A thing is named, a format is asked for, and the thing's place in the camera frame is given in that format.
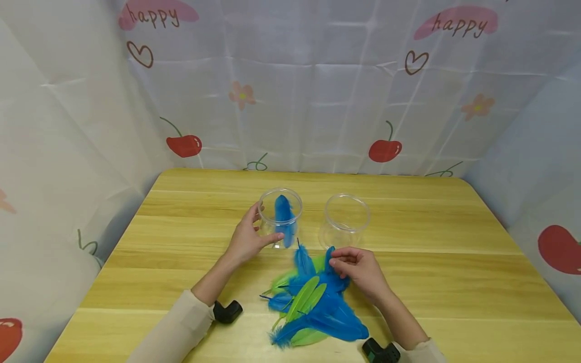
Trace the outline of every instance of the hand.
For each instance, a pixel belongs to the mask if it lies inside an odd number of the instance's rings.
[[[257,202],[242,217],[242,220],[236,226],[236,230],[234,230],[228,249],[224,253],[225,257],[234,260],[237,264],[241,265],[247,262],[256,256],[262,248],[285,237],[283,233],[274,233],[264,237],[258,235],[257,232],[260,227],[254,227],[253,225],[254,222],[260,219],[258,208],[259,204]]]
[[[344,247],[333,251],[331,256],[329,265],[342,279],[349,276],[373,305],[393,295],[373,252]]]

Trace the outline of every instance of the pile of feathers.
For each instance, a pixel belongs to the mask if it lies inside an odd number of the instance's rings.
[[[311,258],[298,245],[296,268],[276,278],[270,290],[260,295],[280,314],[270,333],[271,343],[284,348],[318,343],[328,336],[347,342],[368,338],[369,330],[343,298],[350,279],[342,279],[329,265],[335,248]],[[285,323],[279,326],[282,319]]]

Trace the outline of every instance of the clear plastic jar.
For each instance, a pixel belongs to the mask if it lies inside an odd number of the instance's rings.
[[[361,199],[349,194],[333,195],[325,205],[319,243],[326,249],[357,246],[370,219],[369,207]]]
[[[266,236],[282,232],[285,234],[284,240],[274,243],[272,247],[281,249],[293,246],[299,238],[299,219],[303,212],[303,201],[299,195],[288,188],[270,189],[260,197],[260,205],[264,210],[259,210],[259,234]]]

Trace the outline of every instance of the beige sleeve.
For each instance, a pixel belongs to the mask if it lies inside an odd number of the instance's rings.
[[[127,362],[181,363],[206,335],[214,321],[213,308],[185,290]]]
[[[401,353],[399,363],[446,363],[446,357],[432,339],[416,345],[413,350],[405,350],[396,342],[393,345]]]

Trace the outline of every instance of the black clamp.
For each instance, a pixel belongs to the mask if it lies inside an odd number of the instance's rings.
[[[219,301],[214,303],[214,317],[219,323],[232,324],[241,313],[242,305],[236,300],[232,301],[227,307],[223,307]]]
[[[401,357],[393,343],[383,349],[373,338],[363,343],[363,352],[370,363],[397,363]]]

